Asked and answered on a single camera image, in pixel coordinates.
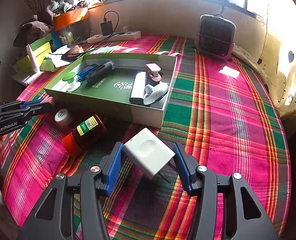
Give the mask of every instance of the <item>white paper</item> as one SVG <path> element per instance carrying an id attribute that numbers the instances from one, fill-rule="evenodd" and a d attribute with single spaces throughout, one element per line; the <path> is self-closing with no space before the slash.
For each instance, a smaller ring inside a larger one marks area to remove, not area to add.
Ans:
<path id="1" fill-rule="evenodd" d="M 24 86 L 30 85 L 34 80 L 38 78 L 43 72 L 39 71 L 38 73 L 22 73 L 18 72 L 12 78 L 15 81 L 18 81 L 20 84 Z"/>
<path id="2" fill-rule="evenodd" d="M 52 54 L 46 53 L 44 54 L 45 57 L 49 57 L 52 59 L 52 62 L 56 68 L 62 67 L 65 65 L 70 64 L 71 62 L 62 60 L 62 54 L 65 54 L 69 50 L 68 45 L 62 46 L 61 48 L 57 49 L 55 52 Z"/>

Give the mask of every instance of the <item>orange jar lid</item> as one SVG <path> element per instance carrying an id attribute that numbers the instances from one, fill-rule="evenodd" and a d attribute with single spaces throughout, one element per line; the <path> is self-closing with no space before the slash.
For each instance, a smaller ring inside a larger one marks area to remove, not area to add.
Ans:
<path id="1" fill-rule="evenodd" d="M 66 137 L 62 139 L 62 144 L 63 144 L 63 147 L 66 149 L 67 153 L 71 157 L 76 157 L 79 154 L 83 153 L 83 150 L 75 142 L 71 133 L 69 133 Z"/>

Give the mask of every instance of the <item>black phone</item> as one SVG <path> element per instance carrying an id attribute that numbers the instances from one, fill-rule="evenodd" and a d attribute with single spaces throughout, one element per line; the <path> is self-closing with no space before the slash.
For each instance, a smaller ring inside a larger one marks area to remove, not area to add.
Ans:
<path id="1" fill-rule="evenodd" d="M 78 45 L 75 45 L 70 50 L 68 50 L 65 54 L 63 54 L 61 59 L 75 61 L 77 58 L 82 56 L 82 54 L 80 53 L 87 52 L 89 49 L 91 49 L 91 47 L 93 47 L 93 44 L 81 42 Z"/>

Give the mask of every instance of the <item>bed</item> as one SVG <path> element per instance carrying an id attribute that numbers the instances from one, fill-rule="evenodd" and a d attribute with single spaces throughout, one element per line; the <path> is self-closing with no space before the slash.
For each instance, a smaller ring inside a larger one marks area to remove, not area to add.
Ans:
<path id="1" fill-rule="evenodd" d="M 241 173 L 280 234 L 287 218 L 291 177 L 287 141 L 274 105 L 258 76 L 245 63 L 236 57 L 223 62 L 201 56 L 193 45 L 186 38 L 142 36 L 136 41 L 108 42 L 96 53 L 177 56 L 176 81 L 163 127 L 149 129 L 170 148 L 176 141 L 183 143 L 189 155 L 216 173 Z M 234 75 L 220 73 L 224 67 Z M 64 68 L 43 73 L 18 99 L 47 97 L 44 87 Z M 82 173 L 99 164 L 116 141 L 125 143 L 143 128 L 104 118 L 109 138 L 72 158 L 61 144 L 71 129 L 62 130 L 54 124 L 58 110 L 42 119 L 32 118 L 26 127 L 5 138 L 3 196 L 19 226 L 57 173 Z M 123 160 L 116 189 L 103 205 L 111 239 L 187 238 L 196 197 L 188 197 L 178 175 L 169 167 L 165 166 L 163 173 L 171 184 L 157 177 L 150 181 L 128 158 Z M 81 236 L 79 200 L 76 195 L 75 231 Z M 215 239 L 221 237 L 222 206 L 219 195 Z"/>

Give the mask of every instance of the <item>white bottle cap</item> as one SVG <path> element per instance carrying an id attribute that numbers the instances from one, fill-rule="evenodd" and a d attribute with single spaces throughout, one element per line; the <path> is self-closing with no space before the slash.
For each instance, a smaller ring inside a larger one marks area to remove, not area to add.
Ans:
<path id="1" fill-rule="evenodd" d="M 57 122 L 57 124 L 62 127 L 66 128 L 68 127 L 72 122 L 72 117 L 69 114 L 68 110 L 61 109 L 56 113 L 56 116 L 54 117 L 54 120 Z"/>

